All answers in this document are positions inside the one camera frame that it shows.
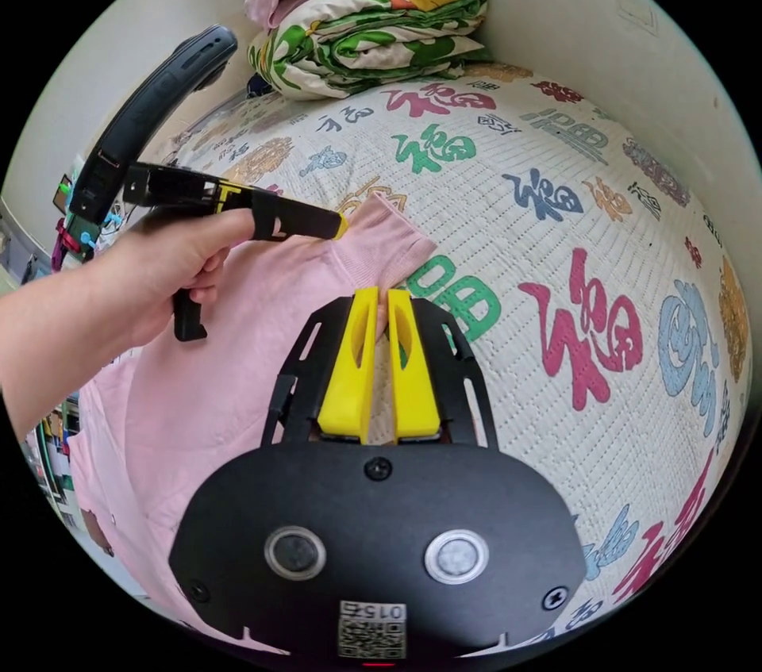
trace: green floral blanket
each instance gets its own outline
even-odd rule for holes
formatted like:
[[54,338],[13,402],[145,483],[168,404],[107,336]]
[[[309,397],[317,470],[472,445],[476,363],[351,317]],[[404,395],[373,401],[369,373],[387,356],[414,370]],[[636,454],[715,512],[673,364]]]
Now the green floral blanket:
[[455,78],[488,60],[470,35],[487,0],[309,0],[249,46],[254,69],[287,98],[347,98],[423,75]]

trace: pink sweater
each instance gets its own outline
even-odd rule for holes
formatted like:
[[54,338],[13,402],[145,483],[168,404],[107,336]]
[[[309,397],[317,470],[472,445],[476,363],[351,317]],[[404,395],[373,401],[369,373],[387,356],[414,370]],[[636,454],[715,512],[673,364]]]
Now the pink sweater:
[[[220,639],[231,641],[201,622],[167,564],[188,502],[216,469],[259,446],[276,375],[310,314],[368,286],[385,300],[435,248],[379,194],[349,226],[333,242],[238,247],[205,320],[207,340],[181,344],[170,326],[79,393],[82,431],[70,449],[81,508],[153,600]],[[381,336],[384,309],[379,318]]]

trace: bed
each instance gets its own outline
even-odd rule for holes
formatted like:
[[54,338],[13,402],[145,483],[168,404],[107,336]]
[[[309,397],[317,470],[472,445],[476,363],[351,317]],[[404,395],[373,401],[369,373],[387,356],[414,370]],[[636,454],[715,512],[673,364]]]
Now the bed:
[[685,536],[744,415],[749,321],[711,215],[604,109],[481,63],[346,100],[231,102],[171,160],[348,215],[381,193],[437,242],[406,287],[454,313],[501,450],[556,486],[584,543],[586,581],[531,643],[618,608]]

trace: qr code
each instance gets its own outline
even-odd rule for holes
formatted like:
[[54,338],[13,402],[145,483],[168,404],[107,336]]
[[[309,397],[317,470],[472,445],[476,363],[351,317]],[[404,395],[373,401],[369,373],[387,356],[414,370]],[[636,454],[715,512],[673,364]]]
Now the qr code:
[[406,613],[394,604],[342,601],[339,656],[346,659],[404,659]]

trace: white wall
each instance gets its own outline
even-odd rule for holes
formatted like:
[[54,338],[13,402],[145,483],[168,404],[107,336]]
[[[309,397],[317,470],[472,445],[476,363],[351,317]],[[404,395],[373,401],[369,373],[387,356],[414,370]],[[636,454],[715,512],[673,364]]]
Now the white wall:
[[[210,96],[243,85],[243,51],[253,36],[240,16],[243,2],[117,0],[83,34],[29,116],[2,189],[2,208],[46,253],[52,250],[60,218],[52,198],[61,175],[78,154],[89,153],[90,144],[123,101],[179,43],[221,22],[233,29],[242,48],[226,76],[196,94],[206,97],[193,98],[191,106],[202,103],[209,109],[215,105]],[[194,111],[186,113],[190,117]]]
[[[642,12],[644,24],[632,12]],[[654,24],[645,25],[651,16]],[[762,400],[760,164],[728,94],[685,33],[651,0],[490,0],[480,37],[497,60],[595,101],[696,194],[746,296],[752,397]]]

